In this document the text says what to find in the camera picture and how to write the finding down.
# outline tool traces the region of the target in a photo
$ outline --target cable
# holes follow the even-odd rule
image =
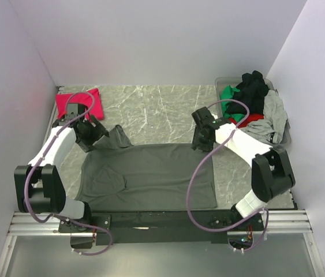
[[[246,115],[244,116],[244,118],[238,122],[236,124],[236,127],[238,127],[239,125],[242,124],[242,122],[244,122],[248,116],[249,116],[249,108],[243,104],[242,102],[238,101],[238,100],[235,100],[235,99],[223,99],[223,100],[219,100],[219,101],[216,101],[210,105],[207,106],[207,108],[210,108],[212,107],[213,105],[216,105],[218,103],[221,103],[221,102],[235,102],[235,103],[238,103],[240,105],[242,105],[245,110],[246,110]],[[192,190],[192,186],[193,186],[193,183],[194,183],[194,180],[196,178],[196,175],[198,173],[198,171],[200,170],[201,166],[213,155],[215,154],[216,152],[218,152],[220,149],[222,149],[225,144],[234,136],[234,133],[237,129],[234,129],[231,134],[229,135],[229,137],[222,143],[220,144],[219,146],[217,146],[214,150],[212,150],[210,153],[207,154],[206,157],[203,158],[203,160],[198,164],[198,166],[196,167],[193,175],[192,175],[192,178],[190,179],[190,182],[189,182],[189,186],[188,186],[188,190],[186,192],[186,200],[185,200],[185,205],[186,205],[186,211],[188,213],[188,216],[190,218],[190,220],[193,222],[193,224],[195,226],[197,226],[199,229],[201,230],[204,230],[204,231],[207,231],[207,232],[211,232],[211,233],[218,233],[218,232],[225,232],[225,231],[229,231],[237,226],[239,226],[240,224],[246,222],[248,219],[250,219],[251,217],[253,217],[254,215],[256,215],[257,213],[259,213],[262,209],[259,209],[257,211],[254,211],[252,212],[250,215],[246,216],[245,218],[239,220],[237,223],[233,224],[233,225],[230,225],[230,226],[227,226],[227,227],[224,227],[224,228],[219,228],[219,229],[211,229],[211,228],[207,228],[207,227],[204,227],[202,225],[200,225],[198,222],[196,222],[196,220],[194,219],[193,215],[192,215],[192,211],[190,210],[190,192]],[[264,231],[262,232],[260,238],[248,249],[245,249],[245,251],[248,251],[252,248],[254,248],[258,243],[259,241],[265,236],[265,233],[266,233],[266,229],[267,229],[267,225],[268,225],[268,217],[269,217],[269,213],[268,213],[268,209],[264,209],[267,213],[266,215],[266,223],[265,223],[265,227],[264,227]]]
[[[91,97],[92,99],[92,104],[91,106],[85,111],[83,112],[82,114],[79,114],[78,116],[76,116],[75,118],[71,119],[69,122],[67,122],[66,124],[64,124],[63,127],[61,127],[56,135],[52,138],[52,140],[48,143],[48,146],[46,147],[46,149],[44,149],[43,151],[43,156],[41,158],[38,159],[38,161],[32,166],[32,168],[30,169],[29,173],[28,173],[28,176],[26,177],[26,180],[25,180],[25,186],[24,186],[24,201],[25,201],[25,205],[26,205],[26,208],[28,209],[28,212],[29,214],[39,223],[46,223],[52,216],[58,218],[58,219],[61,219],[61,220],[69,220],[71,221],[72,223],[76,224],[76,225],[79,225],[79,226],[82,226],[82,227],[88,227],[88,228],[92,228],[92,229],[97,229],[99,231],[102,231],[102,232],[105,232],[107,235],[109,235],[110,237],[110,242],[109,244],[101,251],[99,252],[95,252],[95,253],[84,253],[84,252],[80,252],[79,250],[74,250],[76,253],[79,253],[79,254],[82,254],[82,255],[85,255],[85,256],[95,256],[95,255],[98,255],[98,254],[101,254],[105,251],[107,251],[111,245],[113,244],[113,238],[112,238],[112,234],[111,232],[109,232],[107,229],[104,229],[102,227],[98,227],[98,226],[92,226],[92,225],[88,225],[88,224],[84,224],[84,223],[81,223],[81,222],[78,222],[76,220],[73,220],[73,219],[68,219],[68,218],[65,218],[63,216],[59,216],[59,215],[54,215],[54,214],[49,214],[46,218],[44,219],[40,219],[36,216],[36,214],[34,213],[31,205],[30,205],[30,200],[29,200],[29,184],[30,184],[30,179],[31,177],[33,176],[33,173],[34,171],[36,170],[36,168],[41,164],[42,161],[45,160],[45,157],[46,155],[48,154],[49,150],[51,149],[51,147],[53,146],[54,142],[56,141],[56,139],[58,138],[59,134],[61,134],[61,132],[63,130],[65,130],[68,126],[70,126],[71,123],[77,121],[78,119],[80,119],[81,117],[84,117],[86,114],[88,114],[92,108],[94,107],[95,105],[95,98],[93,95],[91,95],[89,92],[76,92],[74,93],[73,95],[70,96],[70,98],[67,100],[66,102],[66,105],[65,105],[65,109],[67,108],[68,104],[70,103],[70,100],[75,96],[75,95],[78,95],[78,94],[86,94],[88,96]]]

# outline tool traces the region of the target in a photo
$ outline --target red clothing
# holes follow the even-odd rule
[[[95,99],[95,104],[90,113],[94,115],[97,119],[102,120],[104,118],[104,113],[102,110],[102,102],[100,101],[99,90],[97,88],[94,88],[89,90],[88,92],[92,94]],[[64,114],[66,114],[65,105],[71,95],[73,95],[73,93],[56,95],[56,104],[58,109],[57,118],[61,118]],[[80,93],[74,96],[71,99],[70,103],[79,103],[79,104],[84,104],[87,107],[90,107],[92,104],[92,99],[89,95]]]
[[[250,114],[249,117],[241,124],[239,125],[239,128],[246,127],[250,122],[256,121],[259,119],[264,119],[264,116],[262,114]],[[231,117],[229,118],[230,122],[237,124],[237,122],[232,119]]]

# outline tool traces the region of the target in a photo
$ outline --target gray marble table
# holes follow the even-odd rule
[[[134,145],[190,143],[195,127],[191,113],[216,101],[213,85],[71,86],[61,87],[60,93],[91,88],[100,91],[105,114],[102,124],[108,130],[120,124]],[[59,171],[66,193],[72,198],[79,191],[85,156],[75,144]],[[213,156],[213,162],[218,208],[231,208],[251,189],[251,169],[228,149]],[[291,193],[271,200],[268,207],[294,208]]]

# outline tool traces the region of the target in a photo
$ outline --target plastic bin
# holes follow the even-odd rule
[[[236,85],[238,85],[240,82],[242,81],[242,78],[226,78],[226,77],[220,77],[217,78],[215,80],[215,88],[216,88],[216,96],[217,99],[220,100],[220,94],[222,93],[222,91],[224,90],[225,87],[227,87],[228,85],[231,85],[233,87],[235,87]],[[274,88],[272,82],[266,78],[264,78],[265,84],[267,84],[268,88],[278,92],[277,89]],[[217,109],[218,109],[218,116],[222,117],[222,109],[221,109],[221,105],[216,105]],[[285,123],[285,128],[284,128],[284,134],[283,134],[283,139],[279,144],[272,144],[272,145],[281,145],[283,147],[287,146],[290,144],[291,142],[291,138],[290,138],[290,134],[289,134],[289,122],[287,121]]]

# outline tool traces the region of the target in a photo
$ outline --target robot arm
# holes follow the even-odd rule
[[[235,124],[226,118],[214,118],[206,107],[195,111],[192,116],[196,123],[193,149],[210,152],[214,142],[224,143],[236,129]],[[241,217],[245,218],[265,207],[275,196],[294,186],[292,167],[284,148],[261,143],[240,130],[234,132],[225,147],[244,159],[252,168],[252,189],[232,208]]]
[[[71,119],[82,114],[85,108],[82,104],[69,104],[67,114],[54,122],[50,137],[35,158],[27,166],[18,166],[15,169],[16,196],[18,208],[21,212],[28,212],[24,201],[24,185],[30,169],[43,157],[43,153],[48,148],[53,137],[58,133],[58,130]],[[80,118],[58,135],[58,138],[46,153],[45,160],[37,167],[30,179],[29,200],[36,214],[49,212],[71,219],[89,221],[91,213],[88,204],[66,196],[57,169],[61,166],[74,143],[77,143],[84,152],[89,152],[94,148],[93,143],[104,135],[109,135],[107,130],[93,116],[90,117],[90,121],[84,117]],[[38,180],[42,180],[42,188],[33,186]]]

